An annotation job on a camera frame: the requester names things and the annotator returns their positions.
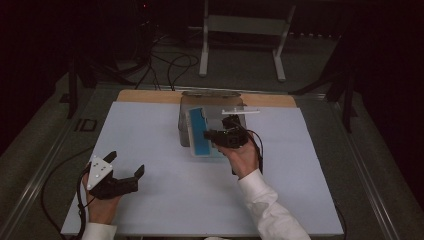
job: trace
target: white shirt cuff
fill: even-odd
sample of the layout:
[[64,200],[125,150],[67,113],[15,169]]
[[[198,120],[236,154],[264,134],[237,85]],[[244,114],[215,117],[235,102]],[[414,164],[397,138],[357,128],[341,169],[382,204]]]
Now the white shirt cuff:
[[113,240],[116,226],[99,223],[87,223],[85,226],[83,240]]
[[246,177],[238,181],[241,191],[247,202],[252,202],[264,190],[269,190],[268,184],[265,183],[261,171],[256,169]]

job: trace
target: wire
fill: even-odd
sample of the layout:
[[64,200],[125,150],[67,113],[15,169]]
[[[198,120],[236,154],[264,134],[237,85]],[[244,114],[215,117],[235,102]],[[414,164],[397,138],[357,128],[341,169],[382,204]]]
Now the wire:
[[120,75],[116,74],[113,70],[97,63],[95,60],[93,60],[92,58],[90,58],[89,56],[85,55],[82,53],[82,50],[79,50],[79,56],[86,61],[87,63],[90,64],[91,67],[93,67],[94,69],[96,69],[97,71],[104,73],[110,77],[112,77],[114,80],[116,80],[117,82],[121,83],[122,85],[135,85],[135,83],[128,81],[127,79],[121,77]]
[[146,78],[147,74],[150,72],[150,70],[152,70],[152,66],[150,64],[151,61],[152,61],[152,59],[151,59],[151,57],[149,57],[148,62],[147,62],[148,68],[147,68],[146,72],[143,74],[143,76],[140,78],[140,80],[137,82],[137,84],[135,85],[135,87],[134,87],[135,90],[138,89],[138,87],[140,86],[140,84]]
[[154,41],[153,41],[153,45],[156,45],[156,44],[162,44],[162,43],[160,42],[160,40],[162,40],[162,39],[164,39],[164,38],[167,38],[167,37],[169,37],[169,35],[168,35],[168,34],[164,34],[164,35],[162,35],[162,36],[158,37],[158,39],[156,39],[156,40],[154,40]]
[[162,89],[160,88],[160,84],[159,84],[158,76],[156,75],[156,71],[155,71],[155,69],[152,67],[152,62],[151,62],[151,61],[150,61],[150,63],[149,63],[149,66],[150,66],[150,68],[151,68],[151,70],[152,70],[152,72],[153,72],[153,76],[154,76],[154,78],[153,78],[153,85],[155,86],[155,90],[162,90]]
[[96,198],[95,197],[93,197],[85,206],[84,206],[84,208],[86,208],[86,207],[88,207],[88,205],[90,205],[90,203],[92,203],[94,200],[95,200]]
[[[163,62],[166,62],[169,64],[168,71],[167,71],[167,80],[168,84],[171,87],[172,91],[175,91],[175,82],[183,75],[185,74],[191,67],[196,66],[199,63],[199,59],[196,56],[189,55],[182,52],[154,52],[154,53],[172,53],[172,54],[179,54],[179,56],[175,57],[172,61],[168,61],[164,58],[161,58],[153,53],[151,53],[152,57],[155,57]],[[176,64],[175,62],[178,61],[181,58],[188,58],[189,64],[188,65],[180,65]],[[185,68],[177,77],[175,77],[173,80],[171,80],[171,68],[172,67],[181,67]]]
[[[259,137],[259,135],[252,130],[247,130],[242,125],[238,124],[237,122],[231,121],[229,119],[223,119],[223,122],[224,121],[229,122],[229,123],[234,124],[237,127],[239,127],[247,135],[247,137],[252,141],[253,145],[255,145],[256,154],[258,155],[259,169],[261,170],[261,172],[263,174],[263,144],[262,144],[262,140]],[[259,142],[261,143],[261,148],[258,147],[258,144],[256,143],[255,139],[252,137],[252,135],[249,134],[249,132],[252,132],[254,135],[256,135],[258,137]]]
[[46,189],[46,186],[47,186],[48,181],[49,181],[49,180],[50,180],[50,178],[52,177],[53,173],[54,173],[55,171],[57,171],[57,169],[59,169],[59,168],[60,168],[63,164],[65,164],[65,163],[69,162],[70,160],[72,160],[72,159],[74,159],[74,158],[76,158],[76,157],[78,157],[78,156],[80,156],[80,155],[82,155],[82,154],[84,154],[84,153],[86,153],[86,152],[90,151],[90,150],[91,150],[91,149],[93,149],[93,148],[94,148],[94,146],[91,146],[91,147],[89,147],[89,148],[86,148],[86,149],[84,149],[83,151],[81,151],[81,152],[79,152],[79,153],[76,153],[76,154],[72,155],[71,157],[69,157],[69,158],[65,159],[65,160],[64,160],[64,161],[62,161],[61,163],[59,163],[56,167],[54,167],[54,168],[52,169],[52,171],[49,173],[49,175],[47,176],[46,180],[44,181],[43,186],[41,187],[41,192],[40,192],[40,204],[41,204],[41,208],[42,208],[42,210],[43,210],[43,213],[44,213],[44,215],[46,216],[47,220],[48,220],[48,221],[49,221],[49,222],[53,225],[53,227],[56,229],[56,231],[59,233],[60,237],[61,237],[63,240],[66,240],[66,237],[65,237],[64,235],[62,235],[62,234],[61,234],[59,226],[56,224],[56,222],[55,222],[55,221],[53,220],[53,218],[50,216],[50,214],[49,214],[49,212],[47,211],[47,208],[46,208],[46,206],[45,206],[45,204],[44,204],[44,194],[45,194],[45,189]]
[[[203,33],[203,30],[199,30],[199,31],[193,33],[190,36],[184,37],[183,39],[181,39],[181,38],[175,39],[175,38],[172,38],[171,35],[166,34],[166,35],[163,35],[161,38],[159,38],[157,40],[157,44],[162,45],[162,46],[174,46],[174,45],[178,45],[178,44],[181,44],[181,43],[184,44],[188,40],[193,39],[194,37],[196,37],[197,35],[202,34],[202,33]],[[170,38],[172,41],[162,42],[161,40],[165,39],[165,38]]]
[[87,224],[87,213],[85,212],[85,207],[88,206],[88,204],[90,204],[91,201],[86,206],[84,206],[82,197],[81,197],[81,181],[84,175],[90,171],[90,167],[91,167],[91,163],[81,172],[81,175],[79,176],[77,181],[77,200],[78,200],[79,216],[81,219],[81,226],[80,226],[78,235],[71,239],[81,239],[85,231],[85,225]]

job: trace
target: table leg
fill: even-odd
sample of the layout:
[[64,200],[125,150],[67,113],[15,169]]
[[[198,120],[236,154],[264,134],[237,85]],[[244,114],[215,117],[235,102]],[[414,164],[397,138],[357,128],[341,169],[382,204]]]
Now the table leg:
[[209,58],[209,45],[208,45],[208,0],[205,0],[205,12],[203,17],[203,48],[202,56],[200,57],[200,70],[199,75],[201,77],[206,77],[208,72],[208,58]]
[[275,70],[277,71],[277,80],[280,82],[286,81],[286,75],[284,74],[283,63],[281,62],[281,52],[283,51],[284,43],[286,42],[287,36],[289,34],[290,23],[294,15],[296,6],[292,6],[290,12],[286,18],[284,24],[284,30],[281,34],[280,44],[276,49],[272,51],[272,56],[274,58]]

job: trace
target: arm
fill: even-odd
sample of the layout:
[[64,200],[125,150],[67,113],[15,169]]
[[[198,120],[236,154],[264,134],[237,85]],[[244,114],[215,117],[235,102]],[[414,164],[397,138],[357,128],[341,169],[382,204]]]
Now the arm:
[[239,149],[217,146],[239,177],[245,203],[262,239],[307,240],[303,227],[290,212],[277,203],[277,193],[268,186],[258,169],[256,149],[249,140]]
[[277,193],[256,169],[240,179],[245,203],[262,239],[310,239],[299,222],[277,202]]
[[83,177],[83,184],[87,196],[88,223],[82,240],[113,240],[116,226],[111,225],[115,217],[116,208],[122,196],[107,200],[94,199],[87,191],[88,174]]

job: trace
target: white sleeve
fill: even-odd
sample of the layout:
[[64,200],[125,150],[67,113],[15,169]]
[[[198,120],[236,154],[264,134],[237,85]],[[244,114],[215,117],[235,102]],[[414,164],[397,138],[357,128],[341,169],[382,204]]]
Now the white sleeve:
[[290,212],[277,203],[277,193],[264,182],[259,169],[240,179],[239,186],[263,240],[310,239]]
[[87,223],[84,235],[81,240],[113,240],[116,233],[116,226]]

